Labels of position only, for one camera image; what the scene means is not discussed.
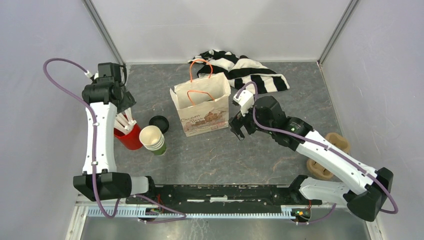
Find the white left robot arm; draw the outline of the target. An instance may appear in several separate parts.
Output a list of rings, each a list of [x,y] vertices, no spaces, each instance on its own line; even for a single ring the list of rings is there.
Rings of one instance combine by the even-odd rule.
[[[114,155],[115,119],[136,104],[122,80],[123,65],[98,64],[98,76],[84,87],[88,136],[82,174],[73,177],[73,186],[90,201],[114,200],[136,195],[145,204],[153,203],[157,190],[147,176],[130,176],[117,171]]]

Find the brown paper takeout bag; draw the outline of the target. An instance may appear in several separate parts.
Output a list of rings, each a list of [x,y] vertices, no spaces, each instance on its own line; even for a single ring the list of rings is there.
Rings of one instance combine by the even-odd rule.
[[[193,78],[192,66],[204,62],[206,76]],[[195,59],[189,68],[190,80],[169,90],[179,122],[187,137],[224,129],[229,126],[230,84],[224,73],[213,73],[213,66],[204,59]]]

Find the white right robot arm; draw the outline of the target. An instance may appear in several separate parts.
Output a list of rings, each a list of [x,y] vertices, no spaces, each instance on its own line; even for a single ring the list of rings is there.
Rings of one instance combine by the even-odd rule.
[[[391,195],[394,174],[388,168],[375,169],[340,150],[307,122],[286,116],[273,96],[255,99],[249,91],[242,91],[233,97],[233,104],[240,110],[228,123],[239,140],[245,138],[242,128],[250,135],[266,133],[280,146],[315,161],[341,181],[299,176],[288,191],[293,203],[320,200],[345,206],[367,222],[373,222],[379,213],[398,213]]]

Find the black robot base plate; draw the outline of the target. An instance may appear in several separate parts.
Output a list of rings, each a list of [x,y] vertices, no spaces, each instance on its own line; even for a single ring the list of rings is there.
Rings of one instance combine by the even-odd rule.
[[[300,193],[299,175],[289,185],[278,184],[155,184],[150,177],[145,197],[185,214],[278,213],[281,206],[322,205]]]

